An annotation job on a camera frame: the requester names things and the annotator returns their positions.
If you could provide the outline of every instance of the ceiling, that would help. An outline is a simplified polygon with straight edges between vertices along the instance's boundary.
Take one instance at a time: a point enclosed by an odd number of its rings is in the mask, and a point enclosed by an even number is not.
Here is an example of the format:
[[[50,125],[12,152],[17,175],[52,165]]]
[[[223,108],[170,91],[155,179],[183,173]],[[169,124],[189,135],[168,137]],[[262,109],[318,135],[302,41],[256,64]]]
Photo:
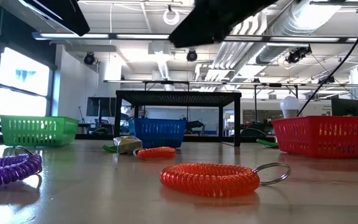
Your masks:
[[[164,22],[163,14],[167,9],[166,5],[150,6],[140,4],[87,4],[80,2],[79,5],[83,14],[91,27],[91,32],[113,32],[113,33],[159,33],[169,34],[177,26],[171,26]],[[193,8],[193,0],[181,0],[182,6],[172,6],[172,9],[179,11],[180,21]],[[267,23],[269,23],[290,1],[279,0],[275,5],[264,10],[267,14]],[[39,32],[66,32],[64,28],[52,24],[50,21],[45,21],[39,16],[35,15],[22,6],[18,1],[2,0],[1,6],[13,13],[18,18],[22,19]],[[342,8],[335,13],[327,23],[313,32],[313,35],[358,35],[358,13],[355,13],[356,7]],[[123,75],[133,77],[133,74],[152,74],[153,70],[158,70],[158,65],[153,58],[149,57],[149,41],[122,41],[122,40],[72,40],[70,43],[62,42],[63,44],[71,45],[115,45],[120,56],[125,61],[126,66],[123,67]],[[340,58],[347,53],[351,45],[346,44],[312,44],[313,55],[304,58],[296,65],[289,65],[284,62],[285,55],[282,55],[274,61],[272,66],[268,66],[263,70],[263,76],[260,76],[262,82],[307,82],[310,78],[324,72],[324,68],[330,69],[335,67]],[[220,46],[206,45],[196,47],[198,54],[196,62],[187,62],[186,55],[189,49],[175,49],[170,46],[171,57],[167,62],[170,71],[181,70],[194,72],[196,65],[211,64],[219,52]],[[84,55],[85,51],[75,52],[79,55]],[[95,55],[100,60],[108,61],[113,53],[109,52],[95,52]],[[348,81],[349,68],[356,65],[358,62],[358,46],[352,55],[349,57],[340,71],[336,74],[336,79],[345,83]]]

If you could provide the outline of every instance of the green plastic basket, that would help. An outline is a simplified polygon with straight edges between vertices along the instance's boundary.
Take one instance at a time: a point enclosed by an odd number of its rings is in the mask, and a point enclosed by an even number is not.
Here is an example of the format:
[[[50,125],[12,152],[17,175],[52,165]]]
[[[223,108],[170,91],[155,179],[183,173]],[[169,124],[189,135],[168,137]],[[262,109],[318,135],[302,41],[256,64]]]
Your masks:
[[[78,120],[66,117],[0,115],[7,146],[62,146],[74,141]]]

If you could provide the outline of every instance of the desk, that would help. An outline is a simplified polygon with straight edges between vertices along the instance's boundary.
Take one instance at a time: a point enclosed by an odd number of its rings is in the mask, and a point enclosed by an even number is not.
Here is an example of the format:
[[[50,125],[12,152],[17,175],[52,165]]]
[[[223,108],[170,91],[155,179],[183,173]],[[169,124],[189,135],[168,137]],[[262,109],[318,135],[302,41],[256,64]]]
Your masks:
[[[223,107],[234,102],[234,146],[240,146],[240,99],[241,93],[196,92],[196,91],[116,91],[116,113],[121,111],[122,100],[135,106],[135,118],[139,106],[211,106],[219,108],[219,136],[210,137],[223,141]],[[119,117],[115,117],[114,136],[120,135]]]
[[[0,186],[0,223],[358,223],[358,159],[310,159],[244,143],[184,142],[174,159],[142,161],[105,153],[111,141],[37,148],[42,183],[33,175]],[[0,157],[13,155],[0,146]],[[287,162],[291,176],[246,197],[212,199],[163,187],[160,171],[177,163],[215,162],[257,167]],[[271,168],[262,180],[284,170]]]

